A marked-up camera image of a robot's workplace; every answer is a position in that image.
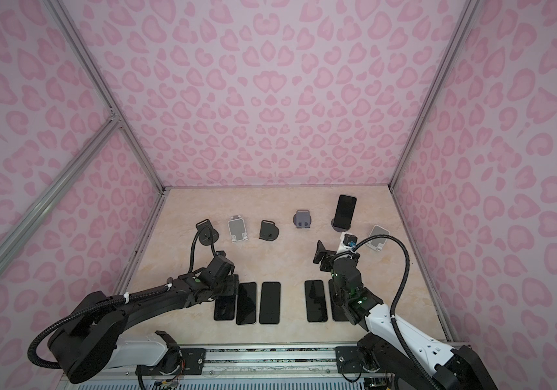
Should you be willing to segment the purple phone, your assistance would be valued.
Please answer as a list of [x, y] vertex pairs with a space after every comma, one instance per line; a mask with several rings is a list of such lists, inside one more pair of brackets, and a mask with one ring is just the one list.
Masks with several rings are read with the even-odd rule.
[[328, 288], [330, 294], [331, 315], [335, 322], [348, 322], [344, 304], [348, 297], [348, 290], [340, 288], [333, 279], [329, 279]]

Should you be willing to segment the teal phone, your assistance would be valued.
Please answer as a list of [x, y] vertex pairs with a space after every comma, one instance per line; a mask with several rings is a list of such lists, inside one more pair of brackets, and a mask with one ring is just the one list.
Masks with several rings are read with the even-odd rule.
[[276, 325], [280, 322], [281, 284], [267, 281], [262, 283], [259, 323]]
[[309, 323], [322, 323], [328, 320], [326, 294], [320, 279], [311, 279], [304, 283], [304, 299]]

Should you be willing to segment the grey round stand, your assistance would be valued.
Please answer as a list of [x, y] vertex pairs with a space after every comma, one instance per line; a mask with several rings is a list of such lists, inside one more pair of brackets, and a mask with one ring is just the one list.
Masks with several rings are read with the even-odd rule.
[[219, 233], [209, 219], [204, 219], [196, 224], [198, 241], [204, 246], [211, 246], [219, 239]]

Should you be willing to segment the white folding phone stand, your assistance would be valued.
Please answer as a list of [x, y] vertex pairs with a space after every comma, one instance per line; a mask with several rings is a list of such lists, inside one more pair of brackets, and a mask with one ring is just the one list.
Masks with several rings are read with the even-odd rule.
[[368, 241], [366, 243], [366, 246], [371, 248], [371, 250], [381, 252], [384, 245], [386, 245], [387, 242], [386, 236], [388, 236], [389, 234], [390, 232], [384, 227], [381, 227], [377, 224], [374, 225], [374, 227], [372, 228], [369, 234], [369, 236], [372, 237], [372, 240]]

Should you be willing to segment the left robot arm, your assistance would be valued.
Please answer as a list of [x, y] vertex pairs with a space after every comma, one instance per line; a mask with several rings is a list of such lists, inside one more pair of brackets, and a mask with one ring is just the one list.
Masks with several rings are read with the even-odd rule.
[[234, 263], [220, 252], [209, 266], [155, 288], [111, 297], [92, 292], [33, 340], [28, 359], [38, 367], [63, 371], [73, 384], [125, 366], [136, 367], [139, 376], [179, 375], [184, 356], [166, 331], [135, 340], [124, 340], [122, 334], [159, 315], [232, 296], [238, 286]]

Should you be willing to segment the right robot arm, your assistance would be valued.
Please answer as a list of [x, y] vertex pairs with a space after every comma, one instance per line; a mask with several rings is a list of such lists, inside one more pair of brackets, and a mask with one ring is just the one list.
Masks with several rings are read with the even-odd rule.
[[352, 325], [366, 330], [357, 343], [361, 370], [390, 372], [415, 389], [494, 389], [496, 383], [478, 354], [467, 345], [455, 348], [405, 321], [396, 309], [410, 273], [410, 255], [399, 239], [385, 235], [404, 255], [404, 271], [391, 303], [372, 293], [358, 269], [359, 249], [369, 243], [344, 234], [338, 250], [317, 243], [314, 263], [331, 275], [335, 304]]

